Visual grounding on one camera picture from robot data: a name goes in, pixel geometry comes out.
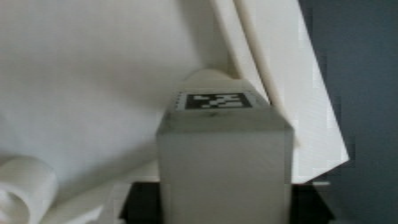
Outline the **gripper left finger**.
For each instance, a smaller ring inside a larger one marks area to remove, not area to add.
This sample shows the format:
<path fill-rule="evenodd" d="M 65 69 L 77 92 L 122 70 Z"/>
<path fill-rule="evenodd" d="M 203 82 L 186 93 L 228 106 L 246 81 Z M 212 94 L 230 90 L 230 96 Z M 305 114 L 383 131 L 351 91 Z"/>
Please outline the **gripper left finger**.
<path fill-rule="evenodd" d="M 164 224 L 159 182 L 134 183 L 120 218 L 125 224 Z"/>

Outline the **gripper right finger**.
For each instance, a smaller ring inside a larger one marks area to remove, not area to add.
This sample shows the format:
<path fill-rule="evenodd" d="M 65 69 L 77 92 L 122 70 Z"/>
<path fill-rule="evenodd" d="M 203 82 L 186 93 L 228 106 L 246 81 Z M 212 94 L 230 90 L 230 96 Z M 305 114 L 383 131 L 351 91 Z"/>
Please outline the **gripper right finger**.
<path fill-rule="evenodd" d="M 335 212 L 322 195 L 330 186 L 328 182 L 312 182 L 294 186 L 290 224 L 330 224 L 335 220 Z"/>

